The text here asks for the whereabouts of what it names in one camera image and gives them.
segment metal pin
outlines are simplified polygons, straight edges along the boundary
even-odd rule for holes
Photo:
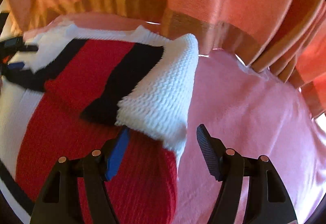
[[[265,155],[262,155],[260,156],[260,159],[263,161],[263,162],[268,162],[269,161],[269,158]]]
[[[63,163],[63,162],[66,162],[67,158],[65,156],[62,156],[58,159],[58,162],[59,163]]]
[[[235,154],[235,151],[234,151],[233,149],[227,149],[227,150],[225,151],[225,153],[226,153],[227,155],[233,156],[233,155]]]
[[[92,151],[92,156],[97,157],[99,155],[101,155],[101,151],[100,150],[93,150]]]

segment orange fabric backdrop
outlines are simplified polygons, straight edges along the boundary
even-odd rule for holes
[[[59,15],[92,11],[160,23],[160,33],[171,39],[193,33],[202,54],[212,48],[234,52],[256,72],[269,68],[282,81],[301,86],[313,116],[326,109],[322,92],[326,66],[325,70],[319,66],[326,52],[324,0],[9,0],[9,4],[15,31],[45,26]]]

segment pink sheet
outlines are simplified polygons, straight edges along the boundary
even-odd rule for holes
[[[155,26],[97,13],[58,17],[79,27],[133,30]],[[26,38],[42,29],[30,31]],[[188,117],[185,152],[178,170],[177,211],[173,224],[206,224],[220,183],[210,176],[196,140],[196,127],[205,124],[213,137],[241,155],[270,157],[293,202],[298,222],[313,213],[326,192],[326,134],[311,120],[301,96],[269,71],[257,74],[245,68],[234,55],[213,50],[200,57]],[[246,206],[248,179],[244,179],[236,224],[241,224]]]

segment white knit fabric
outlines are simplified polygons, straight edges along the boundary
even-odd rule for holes
[[[176,153],[185,148],[188,109],[198,63],[198,43],[186,34],[164,46],[162,59],[119,103],[116,125],[162,140]]]

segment red knit fabric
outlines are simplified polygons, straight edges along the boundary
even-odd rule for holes
[[[46,84],[17,161],[16,181],[32,200],[58,157],[83,157],[116,137],[118,127],[78,116],[101,95],[110,72],[132,45],[89,40],[58,78]],[[132,131],[119,172],[106,187],[120,223],[170,223],[176,207],[175,156],[160,142]],[[79,196],[85,223],[92,223],[83,184]]]

